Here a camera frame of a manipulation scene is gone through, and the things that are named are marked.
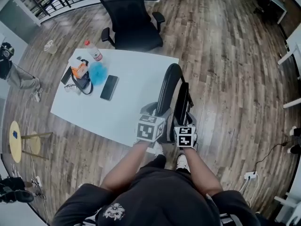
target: strap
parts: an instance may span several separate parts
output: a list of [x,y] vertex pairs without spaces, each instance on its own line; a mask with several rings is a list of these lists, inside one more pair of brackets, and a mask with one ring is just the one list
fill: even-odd
[[72,80],[73,80],[73,82],[74,82],[74,84],[76,85],[76,87],[77,88],[79,88],[80,89],[80,91],[82,92],[82,93],[84,93],[85,95],[90,95],[91,93],[92,93],[92,91],[93,91],[93,84],[91,83],[91,89],[90,89],[90,92],[89,93],[86,93],[86,92],[84,92],[84,90],[83,90],[83,88],[80,86],[80,84],[77,82],[77,80],[74,78],[74,76],[73,76],[73,73],[71,73],[71,77],[72,77]]

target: wooden floor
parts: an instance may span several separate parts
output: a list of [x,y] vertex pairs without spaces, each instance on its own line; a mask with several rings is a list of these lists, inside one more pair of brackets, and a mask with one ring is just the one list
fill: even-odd
[[[284,141],[293,125],[300,126],[300,106],[282,105],[299,97],[292,59],[277,65],[285,54],[284,38],[276,24],[263,24],[253,14],[253,0],[160,0],[147,2],[149,13],[160,11],[166,18],[161,36],[164,46],[152,53],[180,59],[198,120],[198,153],[220,179],[225,190],[239,190],[246,171],[262,159],[272,146]],[[11,89],[3,130],[3,151],[8,151],[8,130],[16,120],[21,131],[53,131],[42,139],[40,155],[33,158],[41,177],[49,220],[59,206],[82,183],[99,185],[104,175],[128,152],[129,147],[97,136],[50,113],[52,102],[68,58],[75,48],[90,39],[99,48],[112,48],[101,42],[102,29],[111,21],[102,5],[79,9],[45,22],[32,40],[20,65],[39,77],[41,102],[28,101],[30,91]],[[58,52],[43,52],[53,39]],[[28,143],[23,144],[28,151]],[[277,206],[275,195],[284,196],[295,169],[297,156],[278,146],[257,167],[259,188],[250,202],[255,211],[269,216]],[[177,151],[168,149],[169,167]],[[9,170],[13,160],[4,154]],[[148,155],[145,161],[153,156]],[[31,158],[23,155],[16,165],[24,180],[34,176]],[[244,194],[249,202],[257,181],[249,183]],[[33,207],[46,218],[43,200]]]

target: smartphone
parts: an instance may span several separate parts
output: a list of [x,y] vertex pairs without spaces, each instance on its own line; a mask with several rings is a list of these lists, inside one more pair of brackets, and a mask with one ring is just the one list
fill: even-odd
[[116,88],[118,79],[119,78],[117,76],[113,76],[113,75],[108,76],[107,81],[103,87],[102,94],[100,95],[101,99],[109,100],[109,101],[111,100],[114,90]]
[[72,69],[71,69],[71,67],[69,67],[69,68],[67,69],[66,73],[64,74],[64,76],[63,76],[62,79],[61,79],[61,82],[62,82],[64,85],[66,85],[67,82],[68,82],[68,80],[70,79],[71,73],[72,73]]

